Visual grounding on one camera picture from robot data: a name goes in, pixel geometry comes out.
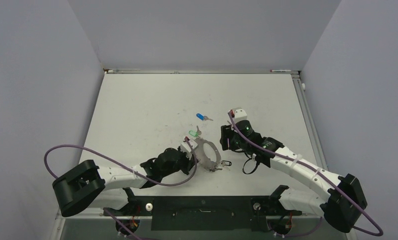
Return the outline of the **black tagged key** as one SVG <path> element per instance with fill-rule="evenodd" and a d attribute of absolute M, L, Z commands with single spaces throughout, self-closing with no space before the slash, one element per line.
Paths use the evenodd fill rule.
<path fill-rule="evenodd" d="M 227 160 L 222 160 L 221 161 L 221 165 L 222 166 L 231 166 L 232 165 L 232 162 L 231 161 L 227 161 Z"/>

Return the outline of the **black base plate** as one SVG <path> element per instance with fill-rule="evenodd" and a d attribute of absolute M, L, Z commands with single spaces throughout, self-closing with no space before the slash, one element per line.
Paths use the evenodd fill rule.
<path fill-rule="evenodd" d="M 151 217 L 153 231 L 267 231 L 266 218 L 300 216 L 285 210 L 268 195 L 258 196 L 135 196 L 120 209 L 107 208 L 117 217 Z"/>

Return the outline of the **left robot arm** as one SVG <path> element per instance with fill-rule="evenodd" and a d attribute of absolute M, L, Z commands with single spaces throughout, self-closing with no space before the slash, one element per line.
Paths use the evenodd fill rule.
<path fill-rule="evenodd" d="M 190 178 L 197 170 L 194 149 L 167 148 L 158 157 L 134 167 L 114 162 L 116 167 L 100 167 L 85 160 L 55 178 L 52 187 L 63 217 L 77 215 L 87 209 L 103 191 L 146 189 L 163 186 L 162 180 L 178 171 Z"/>

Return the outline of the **red white marker pen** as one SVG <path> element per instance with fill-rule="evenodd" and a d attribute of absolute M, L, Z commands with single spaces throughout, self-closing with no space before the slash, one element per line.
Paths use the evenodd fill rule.
<path fill-rule="evenodd" d="M 270 70 L 271 73 L 291 73 L 292 70 L 289 69 L 272 69 Z"/>

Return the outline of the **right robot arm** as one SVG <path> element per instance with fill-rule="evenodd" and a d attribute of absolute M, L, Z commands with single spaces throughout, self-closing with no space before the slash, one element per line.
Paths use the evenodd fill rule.
<path fill-rule="evenodd" d="M 256 163 L 283 172 L 307 186 L 312 193 L 280 186 L 269 200 L 270 210 L 308 212 L 323 217 L 336 230 L 348 233 L 368 205 L 362 186 L 352 174 L 341 176 L 300 158 L 272 137 L 255 132 L 248 120 L 235 127 L 221 126 L 220 144 L 224 151 L 254 155 Z"/>

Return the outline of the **green tagged key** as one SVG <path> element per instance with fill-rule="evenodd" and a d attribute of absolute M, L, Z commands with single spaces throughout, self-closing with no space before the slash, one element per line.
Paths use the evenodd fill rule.
<path fill-rule="evenodd" d="M 196 130 L 190 130 L 188 133 L 189 133 L 189 135 L 191 135 L 194 138 L 197 138 L 202 134 L 198 125 L 196 126 Z"/>

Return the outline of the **aluminium frame rail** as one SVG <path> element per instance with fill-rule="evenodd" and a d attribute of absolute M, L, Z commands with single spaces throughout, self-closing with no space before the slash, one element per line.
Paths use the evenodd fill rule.
<path fill-rule="evenodd" d="M 287 174 L 295 180 L 308 187 L 310 192 L 300 190 L 288 190 L 282 194 L 281 203 L 288 210 L 302 211 L 307 214 L 328 219 L 335 216 L 334 209 L 329 208 L 329 191 L 337 191 L 333 185 L 338 185 L 340 180 L 337 173 L 327 170 L 327 163 L 322 151 L 322 146 L 314 124 L 310 108 L 305 97 L 305 88 L 300 79 L 299 73 L 294 71 L 288 74 L 292 79 L 306 125 L 311 146 L 315 155 L 316 163 L 311 163 L 301 156 L 294 157 L 294 160 L 287 167 Z"/>

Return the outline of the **blue tagged key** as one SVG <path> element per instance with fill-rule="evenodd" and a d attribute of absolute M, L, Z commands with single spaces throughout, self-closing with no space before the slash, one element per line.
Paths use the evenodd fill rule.
<path fill-rule="evenodd" d="M 202 121 L 213 121 L 213 119 L 209 118 L 208 116 L 202 115 L 200 113 L 197 113 L 196 116 Z"/>

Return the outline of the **metal key ring plate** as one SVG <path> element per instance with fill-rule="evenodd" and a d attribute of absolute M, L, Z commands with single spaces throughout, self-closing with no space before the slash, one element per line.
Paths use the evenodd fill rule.
<path fill-rule="evenodd" d="M 197 143 L 197 147 L 195 147 L 194 151 L 200 166 L 209 172 L 219 170 L 221 165 L 221 154 L 216 145 L 201 137 L 197 137 L 195 142 Z"/>

